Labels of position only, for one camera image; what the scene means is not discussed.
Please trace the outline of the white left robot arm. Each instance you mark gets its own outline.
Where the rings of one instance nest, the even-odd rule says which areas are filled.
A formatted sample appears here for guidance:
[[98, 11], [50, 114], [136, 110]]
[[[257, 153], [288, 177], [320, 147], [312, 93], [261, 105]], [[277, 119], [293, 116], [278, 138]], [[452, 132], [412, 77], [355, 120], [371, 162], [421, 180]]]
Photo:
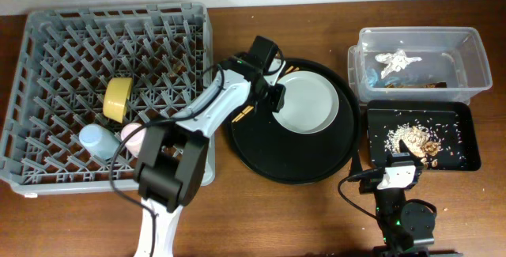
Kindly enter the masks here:
[[115, 187], [121, 198], [142, 208], [137, 256], [171, 256], [180, 214], [196, 196], [205, 174], [210, 141], [229, 117], [238, 119], [265, 102], [271, 111], [284, 105], [285, 67], [280, 47], [256, 36], [250, 49], [213, 65], [211, 85], [169, 118], [158, 116], [127, 135], [144, 139], [134, 168], [140, 200]]

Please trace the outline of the blue plastic cup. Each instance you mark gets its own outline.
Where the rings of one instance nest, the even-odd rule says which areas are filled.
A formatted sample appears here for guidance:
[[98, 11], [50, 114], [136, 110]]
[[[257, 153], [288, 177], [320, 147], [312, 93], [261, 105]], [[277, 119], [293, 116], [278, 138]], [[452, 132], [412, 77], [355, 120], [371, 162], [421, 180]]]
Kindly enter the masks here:
[[112, 158], [119, 147], [119, 140], [114, 134], [98, 124], [89, 124], [83, 127], [78, 138], [82, 146], [92, 156], [103, 160]]

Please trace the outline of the white napkin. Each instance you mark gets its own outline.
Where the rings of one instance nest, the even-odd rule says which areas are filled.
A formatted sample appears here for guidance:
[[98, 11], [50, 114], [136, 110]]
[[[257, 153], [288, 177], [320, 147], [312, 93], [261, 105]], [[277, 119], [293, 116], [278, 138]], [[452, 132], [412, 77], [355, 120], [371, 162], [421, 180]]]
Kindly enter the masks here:
[[395, 53], [378, 54], [375, 60], [386, 65], [380, 73], [381, 78], [385, 79], [389, 74], [404, 70], [413, 62], [420, 62], [422, 58], [408, 57], [404, 50], [398, 50]]

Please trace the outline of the pink plastic cup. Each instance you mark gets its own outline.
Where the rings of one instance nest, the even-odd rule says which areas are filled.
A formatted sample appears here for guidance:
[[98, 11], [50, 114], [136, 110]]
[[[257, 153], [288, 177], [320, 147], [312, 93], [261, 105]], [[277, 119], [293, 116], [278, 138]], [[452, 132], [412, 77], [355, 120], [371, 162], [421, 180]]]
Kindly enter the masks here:
[[[128, 135], [137, 130], [141, 126], [140, 123], [129, 123], [127, 124], [120, 133], [121, 141], [124, 141]], [[138, 157], [142, 143], [145, 137], [145, 129], [140, 130], [133, 135], [125, 144], [128, 151], [134, 156]]]

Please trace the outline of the yellow bowl with food scraps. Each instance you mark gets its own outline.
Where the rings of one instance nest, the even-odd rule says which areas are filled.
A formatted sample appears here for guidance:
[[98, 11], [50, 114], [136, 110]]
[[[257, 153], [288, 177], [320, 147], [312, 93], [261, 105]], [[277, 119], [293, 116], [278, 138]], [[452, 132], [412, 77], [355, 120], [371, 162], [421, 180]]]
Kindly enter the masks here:
[[103, 103], [103, 113], [106, 118], [118, 123], [123, 122], [132, 85], [132, 77], [114, 77], [108, 82]]

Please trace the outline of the grey round plate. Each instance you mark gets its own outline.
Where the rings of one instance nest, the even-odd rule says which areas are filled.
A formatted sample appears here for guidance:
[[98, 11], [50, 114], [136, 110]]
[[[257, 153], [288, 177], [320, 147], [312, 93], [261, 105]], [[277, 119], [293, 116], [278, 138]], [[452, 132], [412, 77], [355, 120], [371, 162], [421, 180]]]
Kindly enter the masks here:
[[297, 71], [278, 80], [285, 86], [284, 106], [272, 115], [285, 129], [314, 134], [329, 127], [339, 110], [336, 88], [323, 75]]

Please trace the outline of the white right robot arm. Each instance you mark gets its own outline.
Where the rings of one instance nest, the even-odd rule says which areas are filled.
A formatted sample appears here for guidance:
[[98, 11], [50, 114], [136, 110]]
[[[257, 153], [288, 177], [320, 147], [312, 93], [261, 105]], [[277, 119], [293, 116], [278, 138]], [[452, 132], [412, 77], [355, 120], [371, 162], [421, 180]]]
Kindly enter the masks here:
[[456, 251], [430, 251], [435, 243], [437, 208], [430, 202], [408, 199], [406, 192], [413, 188], [422, 173], [423, 164], [404, 143], [400, 152], [390, 154], [383, 167], [373, 168], [359, 175], [359, 192], [374, 195], [376, 219], [383, 235], [383, 246], [372, 249], [379, 257], [459, 256]]

